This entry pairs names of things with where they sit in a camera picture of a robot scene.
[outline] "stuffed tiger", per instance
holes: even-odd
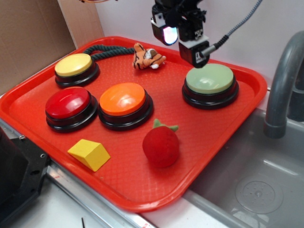
[[[143,70],[147,67],[157,69],[161,64],[164,64],[166,56],[162,56],[154,49],[144,49],[140,43],[134,45],[134,61],[135,69]]]

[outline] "sink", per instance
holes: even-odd
[[[228,227],[302,228],[304,126],[288,120],[286,135],[270,139],[264,118],[265,111],[256,109],[184,197],[232,220]]]

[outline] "plastic tray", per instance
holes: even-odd
[[[95,40],[73,53],[81,53],[96,45],[119,45],[131,48],[137,41],[121,37]],[[73,133],[52,131],[45,116],[46,101],[60,88],[55,83],[54,67],[37,73],[8,91],[0,99],[0,118],[45,150],[61,166],[69,170],[113,204],[133,212],[155,210],[178,199],[204,169],[224,143],[255,109],[266,94],[263,77],[250,69],[220,63],[232,69],[239,83],[237,100],[218,110],[200,110],[182,99],[181,88],[190,64],[179,52],[141,43],[167,57],[160,68],[136,70],[133,55],[98,61],[100,76],[85,86],[98,100],[110,86],[121,82],[142,85],[154,102],[154,114],[142,126],[115,132],[104,128],[97,117],[84,129]],[[158,118],[167,125],[179,125],[180,157],[170,167],[154,168],[142,149],[145,135]],[[97,172],[67,153],[80,139],[100,142],[111,159]]]

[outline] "green button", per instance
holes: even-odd
[[[232,70],[221,64],[207,64],[193,68],[186,76],[187,86],[199,94],[216,94],[228,89],[233,83]]]

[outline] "yellow wedge block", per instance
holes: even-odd
[[[101,143],[85,139],[79,140],[67,152],[94,172],[111,158]]]

